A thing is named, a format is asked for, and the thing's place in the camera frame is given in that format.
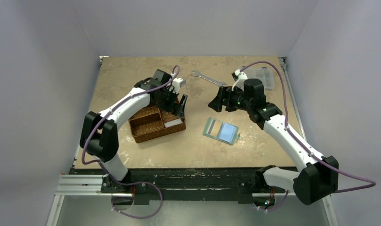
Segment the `teal leather card holder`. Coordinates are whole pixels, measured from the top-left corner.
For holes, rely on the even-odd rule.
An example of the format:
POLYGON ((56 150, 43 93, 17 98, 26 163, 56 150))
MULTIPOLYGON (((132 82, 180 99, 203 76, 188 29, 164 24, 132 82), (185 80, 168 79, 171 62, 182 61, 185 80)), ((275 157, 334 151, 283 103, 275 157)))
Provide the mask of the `teal leather card holder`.
POLYGON ((226 123, 223 121, 222 121, 223 125, 221 127, 221 130, 220 130, 218 137, 212 137, 210 135, 207 135, 206 134, 207 129, 208 129, 208 126, 210 125, 212 119, 215 119, 215 118, 209 117, 207 119, 206 125, 203 129, 203 135, 204 136, 215 139, 217 141, 220 141, 220 142, 223 142, 226 144, 229 144, 229 145, 233 145, 235 143, 235 141, 240 138, 240 134, 238 133, 239 128, 235 125, 232 125, 232 124, 229 124, 229 123, 226 123))

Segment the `gold card with black stripe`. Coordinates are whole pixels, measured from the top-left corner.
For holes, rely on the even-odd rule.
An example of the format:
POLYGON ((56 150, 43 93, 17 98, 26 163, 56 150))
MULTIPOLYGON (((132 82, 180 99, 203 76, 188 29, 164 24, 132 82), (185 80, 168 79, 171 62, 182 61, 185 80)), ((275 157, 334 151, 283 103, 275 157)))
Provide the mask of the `gold card with black stripe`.
POLYGON ((216 119, 212 119, 210 125, 208 126, 206 134, 210 135, 212 137, 218 137, 222 125, 223 125, 222 121, 219 121, 219 120, 216 120, 216 119))

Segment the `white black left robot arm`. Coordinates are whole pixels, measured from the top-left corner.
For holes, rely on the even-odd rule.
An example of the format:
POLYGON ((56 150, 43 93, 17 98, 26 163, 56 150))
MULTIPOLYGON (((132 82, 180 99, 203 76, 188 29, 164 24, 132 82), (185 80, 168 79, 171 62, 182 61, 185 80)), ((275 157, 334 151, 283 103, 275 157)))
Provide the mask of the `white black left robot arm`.
POLYGON ((150 104, 183 118, 187 95, 182 95, 180 100, 178 95, 186 81, 178 74, 177 65, 172 73, 157 69, 153 77, 137 82, 125 97, 112 106, 85 115, 79 143, 82 148, 81 161, 87 165, 85 154, 93 156, 94 162, 113 178, 113 187, 120 193, 130 189, 131 172, 118 155, 118 131, 135 113, 150 104))

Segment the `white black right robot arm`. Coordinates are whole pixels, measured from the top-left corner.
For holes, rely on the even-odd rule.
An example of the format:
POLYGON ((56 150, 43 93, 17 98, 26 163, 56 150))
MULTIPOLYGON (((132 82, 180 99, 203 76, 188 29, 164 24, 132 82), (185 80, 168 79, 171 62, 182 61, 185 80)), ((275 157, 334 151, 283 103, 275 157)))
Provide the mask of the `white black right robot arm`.
POLYGON ((216 112, 244 110, 252 122, 269 134, 289 155, 297 171, 269 165, 256 172, 254 185, 265 192, 279 187, 294 192, 305 205, 310 205, 338 190, 338 161, 324 157, 310 146, 290 125, 285 115, 266 99, 263 83, 246 79, 243 88, 223 86, 208 104, 216 112))

